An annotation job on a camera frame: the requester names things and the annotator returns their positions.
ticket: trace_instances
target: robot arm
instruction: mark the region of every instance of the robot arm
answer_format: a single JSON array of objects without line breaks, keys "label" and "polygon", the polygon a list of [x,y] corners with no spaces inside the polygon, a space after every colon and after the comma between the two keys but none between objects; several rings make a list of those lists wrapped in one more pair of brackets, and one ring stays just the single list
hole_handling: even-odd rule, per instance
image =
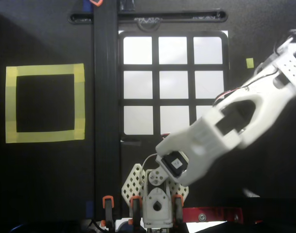
[{"label": "robot arm", "polygon": [[143,222],[147,228],[173,225],[172,197],[166,180],[188,186],[202,178],[213,162],[232,149],[246,148],[276,121],[296,96],[296,43],[293,37],[241,87],[220,94],[214,106],[187,129],[171,133],[157,145],[159,167],[146,171]]}]

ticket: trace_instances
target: black panel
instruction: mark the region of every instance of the black panel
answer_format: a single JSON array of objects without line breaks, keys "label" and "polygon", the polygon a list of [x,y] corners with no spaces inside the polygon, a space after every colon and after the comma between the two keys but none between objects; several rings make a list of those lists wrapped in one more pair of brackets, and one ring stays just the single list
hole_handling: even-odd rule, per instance
[{"label": "black panel", "polygon": [[94,7],[95,43],[95,206],[104,219],[102,198],[114,198],[113,215],[121,216],[119,73],[117,1]]},{"label": "black panel", "polygon": [[17,132],[74,130],[74,75],[18,76]]},{"label": "black panel", "polygon": [[233,102],[221,110],[225,117],[216,124],[216,127],[223,135],[233,129],[240,132],[250,123],[255,110],[256,105],[251,100]]},{"label": "black panel", "polygon": [[[73,27],[67,22],[76,2],[0,1],[0,223],[75,220],[94,215],[91,26]],[[6,144],[6,67],[77,63],[83,63],[85,69],[85,140]],[[43,85],[43,93],[50,93],[51,85]],[[73,87],[64,82],[58,84],[58,90],[73,94]]]}]

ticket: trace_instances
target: hole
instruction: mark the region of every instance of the hole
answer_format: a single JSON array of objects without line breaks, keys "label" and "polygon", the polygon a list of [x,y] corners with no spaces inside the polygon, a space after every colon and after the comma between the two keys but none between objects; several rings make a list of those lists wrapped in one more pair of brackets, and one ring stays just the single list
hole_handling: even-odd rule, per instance
[{"label": "hole", "polygon": [[197,106],[196,119],[201,118],[201,116],[204,115],[209,109],[211,109],[211,106]]},{"label": "hole", "polygon": [[221,38],[194,37],[193,44],[194,44],[194,64],[222,64],[223,63]]},{"label": "hole", "polygon": [[220,11],[217,16],[219,16],[220,18],[225,18],[226,13],[224,11]]},{"label": "hole", "polygon": [[197,99],[214,99],[217,93],[223,91],[224,74],[222,71],[195,71],[195,97]]},{"label": "hole", "polygon": [[152,98],[152,71],[124,71],[124,99]]},{"label": "hole", "polygon": [[73,13],[70,15],[71,22],[79,23],[85,21],[92,21],[93,17],[91,15],[81,14],[81,13]]},{"label": "hole", "polygon": [[153,106],[124,106],[124,133],[153,135]]},{"label": "hole", "polygon": [[160,211],[160,210],[162,209],[162,205],[161,205],[161,203],[159,203],[158,201],[157,201],[156,203],[154,203],[154,205],[153,205],[153,209],[154,209],[155,211]]},{"label": "hole", "polygon": [[289,83],[289,79],[282,73],[276,78],[273,79],[273,85],[277,89],[282,89],[284,86],[286,86]]},{"label": "hole", "polygon": [[161,133],[187,128],[190,126],[189,106],[160,106],[160,120]]},{"label": "hole", "polygon": [[187,38],[159,37],[158,60],[160,64],[187,64]]},{"label": "hole", "polygon": [[124,45],[124,64],[152,64],[152,38],[126,37]]},{"label": "hole", "polygon": [[[237,132],[239,132],[241,129],[243,129],[245,126],[247,126],[251,118],[254,115],[254,112],[256,110],[256,105],[251,100],[242,100],[237,101],[229,104],[226,108],[222,110],[222,113],[226,116],[228,116],[230,113],[237,112],[237,114],[240,115],[240,123],[236,124],[233,128],[236,129]],[[226,135],[228,132],[230,132],[233,128],[230,128],[229,120],[220,120],[216,127],[220,130],[220,132],[223,135]]]},{"label": "hole", "polygon": [[159,88],[161,99],[188,99],[188,72],[160,71]]}]

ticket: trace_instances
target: yellow tape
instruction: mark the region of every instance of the yellow tape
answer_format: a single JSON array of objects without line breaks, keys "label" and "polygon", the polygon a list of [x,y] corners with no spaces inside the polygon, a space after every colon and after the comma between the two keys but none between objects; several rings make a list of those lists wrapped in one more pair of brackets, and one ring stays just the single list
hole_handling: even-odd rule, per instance
[{"label": "yellow tape", "polygon": [[61,142],[74,139],[74,130],[55,132],[17,133],[17,142]]},{"label": "yellow tape", "polygon": [[247,69],[254,68],[254,59],[253,58],[246,58]]},{"label": "yellow tape", "polygon": [[16,86],[16,82],[17,82],[17,67],[7,67],[5,86]]},{"label": "yellow tape", "polygon": [[73,74],[73,65],[22,66],[17,71],[18,76]]},{"label": "yellow tape", "polygon": [[[58,74],[74,74],[74,130],[57,132],[17,133],[17,76]],[[84,64],[7,67],[5,88],[5,133],[6,143],[59,142],[70,140],[83,140],[85,138]]]},{"label": "yellow tape", "polygon": [[74,122],[74,140],[85,138],[85,119],[76,118]]},{"label": "yellow tape", "polygon": [[84,64],[74,64],[73,65],[73,73],[74,73],[74,82],[75,83],[85,82]]}]

